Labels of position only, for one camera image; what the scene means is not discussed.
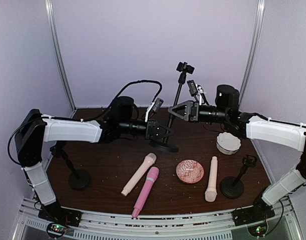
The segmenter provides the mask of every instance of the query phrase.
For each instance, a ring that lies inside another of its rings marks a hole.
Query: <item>white wall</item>
[[[7,155],[7,141],[28,111],[69,116],[44,1],[0,0],[0,239],[9,239],[31,188]],[[12,154],[16,155],[12,145]]]
[[[306,0],[266,1],[262,34],[242,111],[306,123]],[[277,180],[299,162],[300,153],[259,142]],[[306,187],[291,196],[306,239]]]
[[[128,82],[163,83],[164,106],[174,101],[179,72],[188,62],[214,102],[216,86],[240,88],[257,1],[57,0],[54,13],[68,81],[78,107],[106,106]],[[156,86],[125,91],[147,106]],[[185,86],[181,100],[189,98]]]

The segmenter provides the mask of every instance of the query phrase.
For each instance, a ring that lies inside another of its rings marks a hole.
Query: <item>black tripod stand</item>
[[[178,88],[177,88],[177,92],[176,92],[176,96],[175,96],[173,106],[178,104],[179,95],[182,91],[182,86],[185,84],[187,73],[188,74],[193,74],[194,69],[195,68],[192,67],[191,65],[187,65],[187,62],[184,62],[184,63],[180,62],[178,64],[176,70],[179,71],[181,74],[180,74],[179,79],[178,79]],[[168,117],[167,127],[172,128],[174,119],[175,119],[175,116],[170,114],[169,117]],[[163,142],[167,143],[168,142],[168,137],[164,138]]]
[[[244,184],[240,180],[246,173],[248,168],[255,167],[257,158],[255,156],[246,155],[243,157],[243,166],[237,177],[228,176],[220,183],[221,192],[230,199],[239,198],[244,192]]]
[[[65,160],[67,167],[72,171],[68,178],[69,186],[74,190],[83,190],[90,184],[91,175],[84,169],[75,169],[68,154],[63,150],[65,145],[65,141],[57,141],[56,145],[50,148],[50,151],[55,158],[62,158]]]

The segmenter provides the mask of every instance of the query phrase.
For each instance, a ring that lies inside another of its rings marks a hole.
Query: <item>wooden table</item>
[[[102,109],[79,109],[75,118],[90,118]],[[167,124],[167,109],[160,109],[154,119]],[[242,146],[234,155],[223,155],[216,148],[219,125],[187,123],[176,119],[173,124],[175,135],[169,142],[177,145],[179,153],[161,152],[148,145],[139,137],[129,141],[118,139],[110,144],[69,142],[64,150],[77,169],[88,170],[92,176],[91,184],[83,191],[72,190],[68,185],[70,170],[64,160],[54,158],[48,169],[49,180],[62,206],[97,212],[131,214],[135,201],[144,184],[143,177],[137,186],[124,197],[121,191],[148,153],[155,153],[155,166],[160,169],[159,178],[154,184],[141,215],[167,215],[203,213],[234,209],[252,205],[254,198],[269,185],[266,172],[258,159],[255,168],[250,168],[242,177],[244,194],[238,199],[228,199],[219,190],[220,181],[227,176],[236,176],[242,167],[246,154],[257,153],[250,140],[242,140]],[[206,202],[204,193],[207,188],[210,161],[218,157],[217,198]],[[176,175],[176,166],[186,159],[193,159],[204,167],[203,179],[192,185],[184,184]]]

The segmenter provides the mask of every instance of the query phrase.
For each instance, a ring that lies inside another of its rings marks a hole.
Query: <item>white robot arm segment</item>
[[[281,177],[280,180],[270,185],[262,195],[262,200],[268,205],[272,206],[284,196],[293,193],[297,188],[306,184],[300,172],[293,167],[291,171]]]
[[[32,183],[31,186],[37,193],[41,203],[45,206],[54,203],[56,201],[56,196],[48,180],[43,164],[39,162],[34,166],[24,167],[23,170],[28,175]]]
[[[306,128],[271,122],[258,116],[253,116],[246,124],[246,137],[265,140],[303,151]]]
[[[44,133],[44,142],[50,141],[84,141],[97,143],[102,129],[97,121],[71,121],[44,118],[47,123]]]

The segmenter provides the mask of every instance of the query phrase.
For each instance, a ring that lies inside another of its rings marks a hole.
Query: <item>patterned ceramic dish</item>
[[[184,160],[177,165],[176,174],[184,183],[195,184],[203,178],[204,168],[197,161]]]

